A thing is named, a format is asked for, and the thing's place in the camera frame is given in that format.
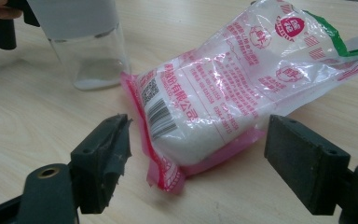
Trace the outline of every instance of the plastic bag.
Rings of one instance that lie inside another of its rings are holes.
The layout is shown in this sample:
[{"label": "plastic bag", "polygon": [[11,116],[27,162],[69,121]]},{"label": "plastic bag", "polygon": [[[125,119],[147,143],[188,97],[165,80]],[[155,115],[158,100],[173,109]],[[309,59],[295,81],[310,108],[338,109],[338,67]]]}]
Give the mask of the plastic bag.
[{"label": "plastic bag", "polygon": [[358,38],[281,0],[257,1],[198,49],[122,86],[140,115],[147,181],[180,192],[285,116],[358,74]]}]

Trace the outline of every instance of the barcode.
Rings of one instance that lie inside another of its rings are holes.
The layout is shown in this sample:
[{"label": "barcode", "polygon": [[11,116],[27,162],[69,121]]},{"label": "barcode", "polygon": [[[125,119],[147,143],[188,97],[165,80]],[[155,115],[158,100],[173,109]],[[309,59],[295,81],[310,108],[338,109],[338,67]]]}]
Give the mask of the barcode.
[{"label": "barcode", "polygon": [[159,92],[156,80],[153,78],[142,91],[142,99],[146,105]]},{"label": "barcode", "polygon": [[177,129],[175,121],[165,105],[163,99],[159,99],[147,111],[152,140],[156,140],[165,133],[170,133]]}]

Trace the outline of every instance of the black handle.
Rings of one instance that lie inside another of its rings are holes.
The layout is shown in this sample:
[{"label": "black handle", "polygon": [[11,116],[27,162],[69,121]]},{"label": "black handle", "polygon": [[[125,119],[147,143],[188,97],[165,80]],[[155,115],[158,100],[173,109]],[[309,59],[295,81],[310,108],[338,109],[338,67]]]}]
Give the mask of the black handle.
[{"label": "black handle", "polygon": [[[25,23],[33,26],[40,26],[27,1],[8,1],[6,6],[22,10]],[[17,44],[16,33],[14,30],[14,21],[0,19],[0,49],[15,49],[16,47]]]}]

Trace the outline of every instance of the table surface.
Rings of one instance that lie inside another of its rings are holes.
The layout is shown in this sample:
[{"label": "table surface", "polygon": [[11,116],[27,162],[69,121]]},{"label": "table surface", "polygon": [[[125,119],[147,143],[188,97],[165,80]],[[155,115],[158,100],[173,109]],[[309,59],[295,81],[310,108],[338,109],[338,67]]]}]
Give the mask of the table surface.
[{"label": "table surface", "polygon": [[[240,0],[117,0],[133,74],[140,74],[198,47],[245,10]],[[290,1],[326,18],[342,38],[358,36],[358,2]],[[69,153],[103,119],[128,113],[121,87],[78,91],[42,30],[16,20],[18,47],[0,50],[0,203],[22,193],[25,177]],[[358,77],[289,115],[351,154],[358,165]],[[235,158],[190,177],[179,195],[146,183],[148,158],[133,122],[126,173],[101,215],[81,223],[337,223],[314,217],[264,158],[261,139]]]}]

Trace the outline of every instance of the red logo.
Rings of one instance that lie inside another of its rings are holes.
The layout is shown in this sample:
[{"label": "red logo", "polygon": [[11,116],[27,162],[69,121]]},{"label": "red logo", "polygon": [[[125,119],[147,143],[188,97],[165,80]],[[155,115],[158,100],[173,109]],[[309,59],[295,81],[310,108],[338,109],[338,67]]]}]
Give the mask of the red logo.
[{"label": "red logo", "polygon": [[305,27],[305,22],[297,17],[284,18],[278,17],[275,22],[275,31],[278,35],[294,42],[293,37],[299,35]]},{"label": "red logo", "polygon": [[252,27],[249,36],[252,44],[259,49],[266,48],[269,45],[269,42],[271,42],[271,34],[267,29],[261,26]]},{"label": "red logo", "polygon": [[297,82],[304,76],[298,69],[291,66],[281,68],[276,74],[277,78],[284,82]]}]

